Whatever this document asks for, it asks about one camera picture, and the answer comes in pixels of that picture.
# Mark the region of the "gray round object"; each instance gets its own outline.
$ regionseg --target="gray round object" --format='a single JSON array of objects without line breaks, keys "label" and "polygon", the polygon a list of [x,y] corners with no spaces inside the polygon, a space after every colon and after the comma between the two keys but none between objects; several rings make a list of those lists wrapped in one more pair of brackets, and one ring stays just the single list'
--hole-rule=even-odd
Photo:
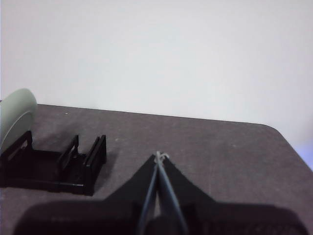
[{"label": "gray round object", "polygon": [[0,103],[1,153],[30,130],[36,110],[36,98],[28,89],[17,90]]}]

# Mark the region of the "gray table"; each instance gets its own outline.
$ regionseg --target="gray table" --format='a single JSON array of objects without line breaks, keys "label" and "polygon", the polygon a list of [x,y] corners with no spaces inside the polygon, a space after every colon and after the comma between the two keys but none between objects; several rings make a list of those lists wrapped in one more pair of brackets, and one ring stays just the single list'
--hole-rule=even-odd
[{"label": "gray table", "polygon": [[2,188],[1,234],[10,235],[22,213],[53,200],[104,199],[157,150],[204,192],[224,202],[270,203],[298,213],[313,234],[313,173],[275,129],[251,123],[168,117],[39,105],[35,149],[63,151],[79,134],[86,153],[107,135],[108,161],[93,197]]}]

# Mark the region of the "black tray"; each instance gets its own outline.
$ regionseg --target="black tray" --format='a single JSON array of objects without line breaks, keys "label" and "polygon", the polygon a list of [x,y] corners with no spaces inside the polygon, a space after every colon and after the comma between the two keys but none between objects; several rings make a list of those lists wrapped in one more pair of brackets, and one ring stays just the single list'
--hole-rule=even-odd
[{"label": "black tray", "polygon": [[31,131],[25,132],[0,157],[0,187],[93,195],[107,159],[106,136],[97,137],[88,154],[78,153],[77,148],[75,136],[63,153],[35,150]]}]

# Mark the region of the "dark foreground object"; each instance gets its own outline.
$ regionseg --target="dark foreground object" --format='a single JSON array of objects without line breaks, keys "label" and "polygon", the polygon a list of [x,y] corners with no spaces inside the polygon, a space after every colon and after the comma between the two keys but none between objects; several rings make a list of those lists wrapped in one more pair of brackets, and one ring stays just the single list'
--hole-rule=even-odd
[{"label": "dark foreground object", "polygon": [[[60,201],[31,207],[14,234],[308,234],[292,211],[217,202],[187,180],[168,158],[161,161],[156,157],[152,155],[103,201]],[[156,193],[161,216],[152,218]]]}]

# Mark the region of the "black base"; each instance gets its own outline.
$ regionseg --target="black base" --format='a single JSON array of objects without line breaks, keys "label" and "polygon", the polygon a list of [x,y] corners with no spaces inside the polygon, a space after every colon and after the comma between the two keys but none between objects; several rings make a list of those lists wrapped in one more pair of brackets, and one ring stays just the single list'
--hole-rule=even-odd
[{"label": "black base", "polygon": [[79,154],[77,148],[75,136],[64,153],[34,150],[31,132],[25,132],[1,155],[0,187],[93,195],[106,162],[106,136],[97,137],[88,154]]}]

